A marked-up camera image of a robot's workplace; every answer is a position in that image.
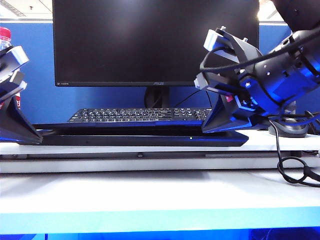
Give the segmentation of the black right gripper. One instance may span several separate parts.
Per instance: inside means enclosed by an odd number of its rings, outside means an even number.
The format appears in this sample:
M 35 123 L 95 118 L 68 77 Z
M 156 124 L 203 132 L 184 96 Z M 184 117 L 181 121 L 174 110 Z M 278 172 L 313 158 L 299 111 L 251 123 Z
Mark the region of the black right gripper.
M 234 65 L 213 67 L 200 64 L 194 81 L 201 90 L 221 94 L 203 122 L 204 133 L 246 129 L 250 118 L 280 116 L 284 108 L 320 85 L 320 51 L 278 50 L 262 55 L 258 50 L 213 49 L 231 58 Z

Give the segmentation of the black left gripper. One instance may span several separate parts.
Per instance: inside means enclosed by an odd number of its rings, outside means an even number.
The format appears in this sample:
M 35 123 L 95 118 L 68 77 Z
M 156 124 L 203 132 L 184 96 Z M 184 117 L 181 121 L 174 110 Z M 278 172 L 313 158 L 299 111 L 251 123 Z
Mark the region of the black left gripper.
M 0 142 L 37 145 L 43 137 L 26 119 L 18 108 L 16 94 L 25 90 L 27 83 L 24 74 L 15 71 L 9 78 L 0 83 Z

